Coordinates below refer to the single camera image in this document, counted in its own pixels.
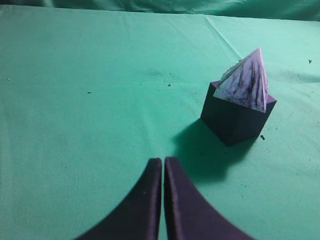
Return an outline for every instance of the table surface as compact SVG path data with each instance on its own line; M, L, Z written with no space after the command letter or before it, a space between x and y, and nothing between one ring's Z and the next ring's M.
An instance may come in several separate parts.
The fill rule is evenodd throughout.
M318 239L319 43L320 22L0 6L0 239L75 238L165 156L253 237ZM227 148L202 106L257 47L278 102Z

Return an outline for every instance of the pyramid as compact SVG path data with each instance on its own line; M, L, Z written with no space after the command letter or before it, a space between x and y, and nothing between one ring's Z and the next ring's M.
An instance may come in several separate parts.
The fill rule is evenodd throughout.
M213 96L259 112L266 112L268 78L261 49L226 71Z

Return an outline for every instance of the green cloth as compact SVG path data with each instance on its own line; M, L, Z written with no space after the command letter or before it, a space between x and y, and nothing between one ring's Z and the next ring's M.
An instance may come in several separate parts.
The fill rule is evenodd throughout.
M4 0L6 4L320 21L319 0Z
M318 239L319 29L0 6L0 239L75 238L149 158L165 156L180 157L204 197L253 237ZM257 47L278 103L265 140L227 148L198 119L209 83Z

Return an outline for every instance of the cube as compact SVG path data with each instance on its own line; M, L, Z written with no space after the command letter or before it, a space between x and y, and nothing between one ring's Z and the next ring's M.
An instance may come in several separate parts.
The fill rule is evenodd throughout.
M219 82L210 83L200 118L228 147L257 138L277 100L268 95L265 113L257 111L214 97Z

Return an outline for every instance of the cube face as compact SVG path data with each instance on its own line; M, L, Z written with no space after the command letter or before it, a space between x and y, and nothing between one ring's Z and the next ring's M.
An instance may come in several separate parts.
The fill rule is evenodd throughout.
M269 95L265 113L253 110L214 97L218 83L210 83L200 118L226 146L258 137L277 100Z

